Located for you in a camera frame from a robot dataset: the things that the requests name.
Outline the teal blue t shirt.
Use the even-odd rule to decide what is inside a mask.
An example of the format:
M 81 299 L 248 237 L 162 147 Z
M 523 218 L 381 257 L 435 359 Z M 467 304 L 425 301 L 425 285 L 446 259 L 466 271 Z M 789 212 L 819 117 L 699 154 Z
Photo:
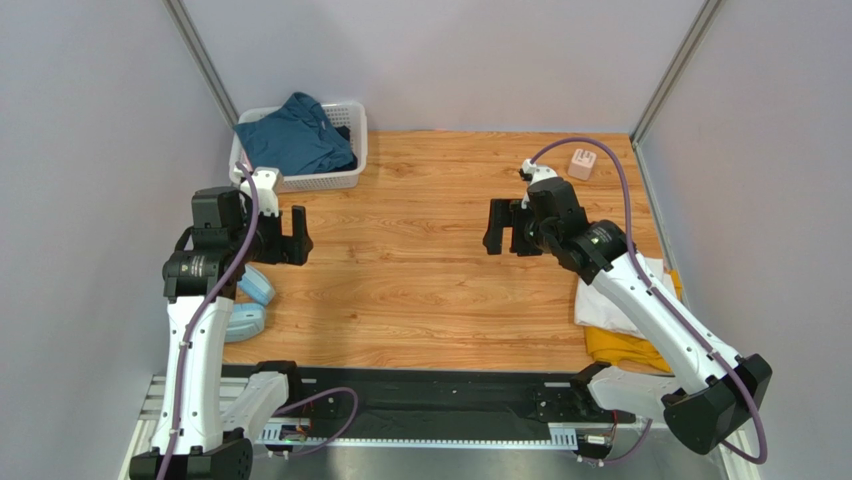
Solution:
M 295 92 L 277 110 L 234 127 L 249 162 L 284 176 L 350 171 L 358 157 L 349 138 L 334 127 L 320 103 Z

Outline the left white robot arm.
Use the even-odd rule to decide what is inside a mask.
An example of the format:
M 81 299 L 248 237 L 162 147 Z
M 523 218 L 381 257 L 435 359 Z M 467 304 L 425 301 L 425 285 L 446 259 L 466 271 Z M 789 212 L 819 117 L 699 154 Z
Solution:
M 275 193 L 234 187 L 195 192 L 192 224 L 162 269 L 169 321 L 163 403 L 148 452 L 129 462 L 132 479 L 247 479 L 254 444 L 296 383 L 289 361 L 257 365 L 221 406 L 223 352 L 239 281 L 250 262 L 301 266 L 313 248 L 307 212 L 291 209 L 282 232 Z

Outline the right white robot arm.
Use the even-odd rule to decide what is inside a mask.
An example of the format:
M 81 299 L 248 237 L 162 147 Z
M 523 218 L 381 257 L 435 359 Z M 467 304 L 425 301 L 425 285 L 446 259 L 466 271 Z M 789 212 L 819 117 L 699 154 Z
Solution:
M 614 222 L 588 220 L 573 186 L 533 181 L 522 199 L 493 199 L 483 245 L 511 253 L 550 254 L 611 301 L 668 364 L 668 377 L 624 371 L 608 362 L 582 370 L 573 385 L 585 406 L 664 423 L 689 450 L 706 455 L 747 421 L 755 421 L 772 369 L 759 354 L 743 356 L 705 328 L 647 269 Z

